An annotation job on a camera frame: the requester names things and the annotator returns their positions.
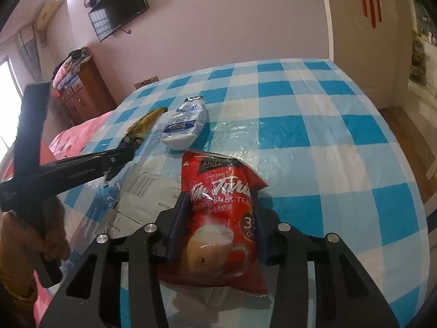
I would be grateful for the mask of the yellow sleeved left forearm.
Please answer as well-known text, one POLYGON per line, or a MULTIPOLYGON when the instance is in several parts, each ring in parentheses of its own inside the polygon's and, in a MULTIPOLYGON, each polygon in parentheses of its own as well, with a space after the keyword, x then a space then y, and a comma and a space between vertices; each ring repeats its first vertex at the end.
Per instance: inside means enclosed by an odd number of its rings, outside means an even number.
POLYGON ((1 268, 1 314, 12 327, 36 327, 34 304, 38 298, 34 274, 15 280, 1 268))

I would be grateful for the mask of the person's left hand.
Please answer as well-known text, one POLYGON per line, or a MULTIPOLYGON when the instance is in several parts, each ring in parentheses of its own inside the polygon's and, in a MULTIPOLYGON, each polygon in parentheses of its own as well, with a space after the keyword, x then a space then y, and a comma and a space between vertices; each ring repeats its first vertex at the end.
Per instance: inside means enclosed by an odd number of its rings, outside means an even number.
POLYGON ((67 260, 70 245, 64 229, 64 208, 57 197, 46 200, 43 205, 53 210, 54 219, 45 235, 40 235, 33 226, 12 212, 5 212, 1 220, 1 269, 11 284, 28 286, 33 280, 35 266, 27 257, 27 250, 41 253, 43 257, 67 260))

